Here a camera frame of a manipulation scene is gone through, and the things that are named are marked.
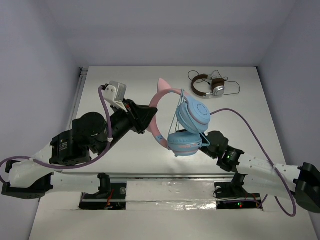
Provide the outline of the pink and blue cat headphones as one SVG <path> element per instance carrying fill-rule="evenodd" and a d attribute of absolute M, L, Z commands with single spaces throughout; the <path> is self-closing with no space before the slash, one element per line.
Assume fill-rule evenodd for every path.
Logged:
<path fill-rule="evenodd" d="M 165 138 L 158 128 L 156 117 L 152 119 L 147 131 L 162 147 L 172 151 L 176 157 L 192 156 L 201 147 L 210 146 L 210 141 L 205 135 L 211 120 L 209 109 L 184 89 L 172 88 L 162 78 L 158 80 L 157 93 L 151 99 L 149 106 L 156 108 L 167 94 L 180 96 L 173 119 L 177 120 L 176 127 L 181 126 L 184 131 L 170 133 Z"/>

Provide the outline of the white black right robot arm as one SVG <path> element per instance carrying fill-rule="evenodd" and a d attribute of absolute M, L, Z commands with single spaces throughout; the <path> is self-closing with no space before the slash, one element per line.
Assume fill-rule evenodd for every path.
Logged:
<path fill-rule="evenodd" d="M 293 201 L 311 213 L 320 212 L 320 172 L 313 164 L 270 163 L 231 147 L 219 131 L 211 131 L 206 137 L 210 145 L 200 150 L 217 159 L 222 170 L 234 173 L 230 189 L 235 196 L 245 193 L 273 196 Z"/>

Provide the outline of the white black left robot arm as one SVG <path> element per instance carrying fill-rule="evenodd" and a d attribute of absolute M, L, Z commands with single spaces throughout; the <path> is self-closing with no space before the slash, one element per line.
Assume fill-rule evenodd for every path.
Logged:
<path fill-rule="evenodd" d="M 129 131 L 144 134 L 156 107 L 124 102 L 125 109 L 113 108 L 106 120 L 97 112 L 89 112 L 72 121 L 72 128 L 54 137 L 33 158 L 18 156 L 5 161 L 9 174 L 1 193 L 4 196 L 32 200 L 57 192 L 83 192 L 98 199 L 112 194 L 110 176 L 106 173 L 69 175 L 63 170 L 77 169 L 93 163 L 90 154 L 101 158 Z"/>

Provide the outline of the brown and silver headphones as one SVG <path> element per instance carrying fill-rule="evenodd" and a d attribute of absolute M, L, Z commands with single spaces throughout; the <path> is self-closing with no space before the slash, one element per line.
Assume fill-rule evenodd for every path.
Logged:
<path fill-rule="evenodd" d="M 195 88 L 195 83 L 197 80 L 211 80 L 210 92 L 201 92 Z M 191 80 L 191 90 L 193 93 L 199 97 L 209 97 L 209 96 L 221 96 L 225 93 L 225 80 L 223 78 L 213 78 L 212 75 L 209 74 L 200 74 L 196 77 L 194 77 Z"/>

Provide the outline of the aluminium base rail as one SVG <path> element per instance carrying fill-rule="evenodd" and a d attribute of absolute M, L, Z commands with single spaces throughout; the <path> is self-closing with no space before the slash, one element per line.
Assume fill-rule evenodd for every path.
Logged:
<path fill-rule="evenodd" d="M 81 210 L 202 211 L 262 209 L 263 197 L 247 193 L 230 177 L 113 178 L 109 196 L 82 193 Z"/>

